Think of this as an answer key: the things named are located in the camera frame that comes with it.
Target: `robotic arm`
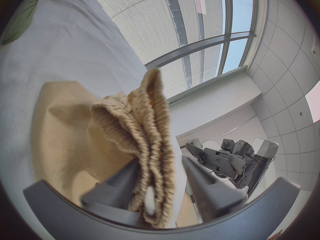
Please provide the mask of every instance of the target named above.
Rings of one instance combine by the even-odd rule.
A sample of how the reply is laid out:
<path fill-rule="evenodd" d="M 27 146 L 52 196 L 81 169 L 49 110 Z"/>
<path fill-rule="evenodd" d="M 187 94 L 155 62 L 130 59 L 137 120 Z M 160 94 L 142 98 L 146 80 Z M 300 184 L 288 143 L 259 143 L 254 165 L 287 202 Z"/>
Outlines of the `robotic arm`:
<path fill-rule="evenodd" d="M 237 189 L 248 186 L 248 197 L 266 173 L 278 147 L 277 143 L 260 138 L 255 139 L 252 146 L 243 140 L 235 143 L 232 139 L 223 139 L 220 150 L 202 150 L 186 144 L 186 149 L 197 158 L 200 165 L 212 170 L 220 178 L 228 177 Z"/>

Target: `white sheet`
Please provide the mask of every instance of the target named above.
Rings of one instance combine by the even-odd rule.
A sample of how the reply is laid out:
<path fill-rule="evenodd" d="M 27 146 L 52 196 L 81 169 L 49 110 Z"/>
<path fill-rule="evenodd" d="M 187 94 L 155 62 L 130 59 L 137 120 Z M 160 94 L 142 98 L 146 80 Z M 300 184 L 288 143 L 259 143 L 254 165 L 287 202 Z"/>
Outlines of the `white sheet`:
<path fill-rule="evenodd" d="M 39 0 L 32 23 L 16 41 L 0 45 L 0 179 L 12 203 L 43 239 L 53 239 L 37 220 L 22 190 L 35 182 L 30 132 L 38 94 L 46 81 L 75 80 L 98 98 L 140 85 L 146 68 L 97 0 Z M 176 152 L 174 214 L 186 176 Z"/>

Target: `curved gray metal bar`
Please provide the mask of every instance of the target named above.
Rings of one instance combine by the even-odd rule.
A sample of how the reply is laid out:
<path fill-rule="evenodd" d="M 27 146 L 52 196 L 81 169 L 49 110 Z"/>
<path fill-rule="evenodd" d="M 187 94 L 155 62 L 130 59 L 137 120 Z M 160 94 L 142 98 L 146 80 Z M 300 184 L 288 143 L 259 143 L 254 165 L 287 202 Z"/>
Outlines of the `curved gray metal bar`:
<path fill-rule="evenodd" d="M 24 190 L 34 214 L 56 240 L 188 240 L 199 236 L 203 240 L 265 240 L 285 218 L 298 193 L 298 187 L 278 178 L 258 198 L 237 212 L 197 226 L 150 230 L 125 226 L 88 213 L 44 181 Z"/>
<path fill-rule="evenodd" d="M 171 51 L 153 61 L 150 61 L 145 66 L 147 70 L 150 70 L 155 67 L 159 68 L 179 58 L 182 58 L 188 54 L 195 53 L 197 51 L 206 49 L 211 46 L 216 46 L 216 45 L 223 44 L 226 42 L 231 42 L 234 40 L 245 39 L 245 38 L 255 38 L 255 37 L 256 37 L 256 34 L 254 34 L 253 32 L 237 32 L 237 33 L 231 34 L 230 36 L 223 34 L 223 35 L 218 35 L 211 38 L 206 38 L 198 42 L 194 42 L 186 46 L 183 46 L 181 48 L 178 48 L 177 50 Z"/>

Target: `beige garment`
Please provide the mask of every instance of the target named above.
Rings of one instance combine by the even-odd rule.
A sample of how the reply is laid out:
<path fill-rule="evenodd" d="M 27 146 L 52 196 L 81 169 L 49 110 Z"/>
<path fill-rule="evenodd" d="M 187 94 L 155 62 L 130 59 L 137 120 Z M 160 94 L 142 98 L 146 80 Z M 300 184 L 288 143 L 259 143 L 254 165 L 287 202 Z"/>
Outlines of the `beige garment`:
<path fill-rule="evenodd" d="M 143 215 L 152 226 L 163 228 L 174 194 L 169 124 L 156 69 L 149 70 L 128 96 L 121 92 L 101 101 L 78 82 L 46 82 L 33 119 L 36 177 L 80 205 L 82 194 L 138 157 L 141 178 L 129 210 L 143 212 L 146 189 L 153 184 L 155 215 Z"/>

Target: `green garment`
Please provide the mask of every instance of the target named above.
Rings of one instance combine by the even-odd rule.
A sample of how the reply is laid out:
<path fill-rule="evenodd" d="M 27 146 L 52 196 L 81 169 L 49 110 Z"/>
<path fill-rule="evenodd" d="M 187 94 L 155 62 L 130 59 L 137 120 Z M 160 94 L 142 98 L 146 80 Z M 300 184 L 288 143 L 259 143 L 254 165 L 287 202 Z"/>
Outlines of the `green garment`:
<path fill-rule="evenodd" d="M 28 2 L 22 6 L 2 40 L 3 45 L 17 40 L 30 26 L 37 2 L 38 0 L 28 0 Z"/>

